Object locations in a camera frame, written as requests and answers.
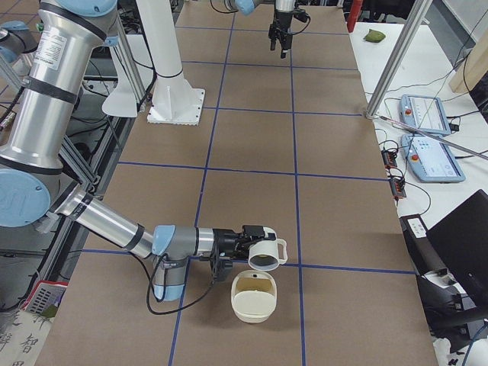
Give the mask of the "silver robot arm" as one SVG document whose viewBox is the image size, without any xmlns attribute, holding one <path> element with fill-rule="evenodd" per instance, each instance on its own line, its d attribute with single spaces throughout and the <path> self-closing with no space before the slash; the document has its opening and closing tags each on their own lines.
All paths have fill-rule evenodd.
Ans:
<svg viewBox="0 0 488 366">
<path fill-rule="evenodd" d="M 223 1 L 225 11 L 221 11 L 214 7 L 212 1 L 210 6 L 216 12 L 221 14 L 233 14 L 240 12 L 243 15 L 251 14 L 263 1 L 253 0 L 226 0 Z M 311 22 L 311 17 L 302 8 L 299 7 L 298 1 L 273 1 L 273 20 L 269 26 L 268 38 L 270 40 L 270 50 L 275 50 L 277 42 L 281 46 L 280 57 L 285 59 L 287 54 L 292 48 L 293 37 L 307 29 Z M 302 30 L 293 32 L 291 30 L 291 23 L 293 19 L 305 23 L 306 25 Z"/>
<path fill-rule="evenodd" d="M 30 73 L 22 82 L 24 97 L 8 142 L 1 147 L 1 224 L 26 226 L 45 214 L 73 220 L 94 234 L 140 258 L 149 259 L 147 297 L 173 301 L 185 288 L 189 258 L 210 262 L 212 278 L 233 259 L 256 268 L 261 244 L 275 239 L 264 226 L 241 232 L 162 225 L 153 233 L 112 210 L 77 182 L 61 188 L 59 159 L 66 129 L 94 48 L 115 28 L 115 1 L 43 1 L 44 29 Z"/>
</svg>

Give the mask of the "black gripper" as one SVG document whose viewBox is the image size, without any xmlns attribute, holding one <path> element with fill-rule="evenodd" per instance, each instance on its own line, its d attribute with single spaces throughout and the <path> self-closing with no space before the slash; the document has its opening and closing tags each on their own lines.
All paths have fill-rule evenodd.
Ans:
<svg viewBox="0 0 488 366">
<path fill-rule="evenodd" d="M 242 238 L 264 239 L 266 232 L 263 226 L 243 225 L 242 232 L 236 233 L 229 229 L 213 229 L 213 251 L 211 260 L 215 262 L 220 254 L 233 260 L 249 260 L 249 251 L 253 243 L 240 243 Z"/>
<path fill-rule="evenodd" d="M 280 58 L 285 59 L 291 49 L 291 38 L 293 37 L 290 28 L 293 17 L 300 17 L 301 10 L 292 11 L 274 10 L 273 21 L 270 24 L 268 37 L 270 40 L 270 51 L 274 51 L 277 39 L 280 39 Z"/>
</svg>

